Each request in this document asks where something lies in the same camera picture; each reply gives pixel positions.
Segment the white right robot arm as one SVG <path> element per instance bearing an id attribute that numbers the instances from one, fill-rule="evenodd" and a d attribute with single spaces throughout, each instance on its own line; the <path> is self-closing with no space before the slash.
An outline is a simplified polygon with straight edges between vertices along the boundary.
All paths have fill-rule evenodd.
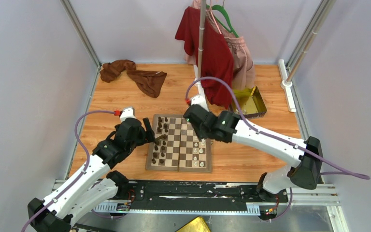
<path id="1" fill-rule="evenodd" d="M 199 139 L 251 146 L 286 163 L 285 167 L 261 176 L 256 189 L 261 201 L 268 202 L 276 193 L 289 187 L 309 190 L 317 187 L 323 156 L 319 139 L 284 136 L 238 114 L 223 111 L 216 116 L 197 104 L 191 105 L 183 117 L 192 125 Z"/>

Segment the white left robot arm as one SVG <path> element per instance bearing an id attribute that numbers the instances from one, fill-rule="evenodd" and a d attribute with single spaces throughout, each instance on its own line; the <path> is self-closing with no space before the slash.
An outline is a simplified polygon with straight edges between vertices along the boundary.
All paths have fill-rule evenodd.
<path id="1" fill-rule="evenodd" d="M 128 179 L 113 168 L 133 150 L 155 140 L 148 118 L 129 117 L 93 149 L 84 165 L 51 194 L 28 204 L 29 220 L 38 232 L 67 232 L 103 201 L 128 195 Z"/>

